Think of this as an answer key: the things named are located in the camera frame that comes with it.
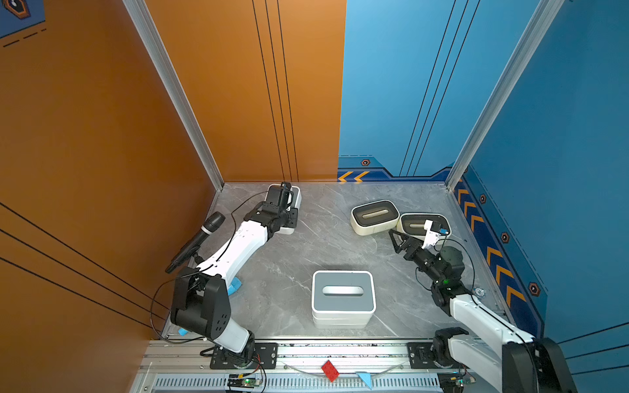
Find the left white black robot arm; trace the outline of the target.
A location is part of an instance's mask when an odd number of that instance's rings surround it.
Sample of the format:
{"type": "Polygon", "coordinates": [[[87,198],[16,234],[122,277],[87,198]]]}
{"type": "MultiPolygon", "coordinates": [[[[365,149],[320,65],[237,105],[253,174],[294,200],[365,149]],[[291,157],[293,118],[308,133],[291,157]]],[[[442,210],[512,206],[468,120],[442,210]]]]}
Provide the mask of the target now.
{"type": "Polygon", "coordinates": [[[229,288],[239,270],[275,234],[292,234],[301,207],[301,189],[291,183],[270,185],[234,226],[229,240],[194,268],[182,268],[175,279],[170,309],[172,324],[212,341],[228,361],[247,367],[254,361],[255,334],[231,316],[229,288]]]}

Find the grey lid tissue box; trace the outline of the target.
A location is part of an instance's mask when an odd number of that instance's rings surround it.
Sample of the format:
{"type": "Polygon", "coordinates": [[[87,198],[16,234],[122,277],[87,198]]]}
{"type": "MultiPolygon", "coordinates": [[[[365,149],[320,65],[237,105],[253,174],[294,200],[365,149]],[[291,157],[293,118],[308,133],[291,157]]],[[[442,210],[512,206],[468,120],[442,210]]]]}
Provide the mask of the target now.
{"type": "Polygon", "coordinates": [[[313,317],[314,325],[319,329],[363,329],[368,325],[371,319],[371,315],[357,319],[313,317]]]}
{"type": "Polygon", "coordinates": [[[292,234],[298,223],[301,189],[291,183],[272,184],[265,201],[271,205],[272,234],[292,234]]]}
{"type": "Polygon", "coordinates": [[[370,317],[377,309],[372,273],[318,270],[313,274],[311,310],[318,319],[370,317]]]}

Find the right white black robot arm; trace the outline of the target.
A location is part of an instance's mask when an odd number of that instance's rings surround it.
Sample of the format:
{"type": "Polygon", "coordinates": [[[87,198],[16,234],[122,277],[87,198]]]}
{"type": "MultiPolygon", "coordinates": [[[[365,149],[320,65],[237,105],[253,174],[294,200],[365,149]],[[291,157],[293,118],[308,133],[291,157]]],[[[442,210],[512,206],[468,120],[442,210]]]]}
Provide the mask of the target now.
{"type": "Polygon", "coordinates": [[[575,392],[576,383],[559,345],[537,338],[484,306],[462,281],[461,250],[433,254],[425,241],[389,230],[394,251],[432,281],[436,306],[461,327],[438,330],[432,342],[437,365],[466,366],[499,392],[575,392]]]}

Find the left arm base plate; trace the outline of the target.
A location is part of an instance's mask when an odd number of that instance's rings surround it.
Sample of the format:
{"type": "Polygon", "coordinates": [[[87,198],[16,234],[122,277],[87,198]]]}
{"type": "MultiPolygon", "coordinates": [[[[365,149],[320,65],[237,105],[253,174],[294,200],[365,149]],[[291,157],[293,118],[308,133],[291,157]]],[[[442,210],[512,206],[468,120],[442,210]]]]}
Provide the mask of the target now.
{"type": "Polygon", "coordinates": [[[277,342],[249,343],[243,352],[236,353],[224,347],[216,347],[210,368],[214,370],[254,369],[261,365],[265,370],[275,369],[278,359],[277,342]]]}

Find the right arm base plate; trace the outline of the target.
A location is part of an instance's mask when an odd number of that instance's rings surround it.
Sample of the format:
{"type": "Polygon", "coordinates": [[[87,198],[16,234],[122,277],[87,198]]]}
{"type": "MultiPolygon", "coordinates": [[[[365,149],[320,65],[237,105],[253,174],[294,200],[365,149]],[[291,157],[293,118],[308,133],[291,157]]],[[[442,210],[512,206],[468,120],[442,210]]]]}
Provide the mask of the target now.
{"type": "Polygon", "coordinates": [[[454,359],[448,344],[435,346],[433,342],[408,342],[406,349],[412,369],[430,369],[438,373],[454,373],[459,369],[471,370],[467,365],[454,359]]]}

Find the grey lid tissue box back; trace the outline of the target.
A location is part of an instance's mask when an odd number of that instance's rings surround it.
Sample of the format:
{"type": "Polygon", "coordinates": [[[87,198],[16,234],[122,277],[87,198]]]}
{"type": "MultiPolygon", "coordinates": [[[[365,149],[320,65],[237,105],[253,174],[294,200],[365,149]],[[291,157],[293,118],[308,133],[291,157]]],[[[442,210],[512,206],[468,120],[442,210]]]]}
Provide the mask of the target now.
{"type": "Polygon", "coordinates": [[[372,273],[318,270],[313,274],[311,310],[318,319],[370,317],[377,309],[372,273]]]}

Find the grey lid tissue box front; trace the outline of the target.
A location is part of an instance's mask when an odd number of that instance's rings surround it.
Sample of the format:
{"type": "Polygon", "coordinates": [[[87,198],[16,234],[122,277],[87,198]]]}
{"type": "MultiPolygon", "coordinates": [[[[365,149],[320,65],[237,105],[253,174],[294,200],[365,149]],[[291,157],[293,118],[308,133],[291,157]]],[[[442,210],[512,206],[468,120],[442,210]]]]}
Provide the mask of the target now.
{"type": "Polygon", "coordinates": [[[314,325],[319,329],[363,329],[368,325],[371,319],[371,315],[357,319],[313,317],[314,325]]]}

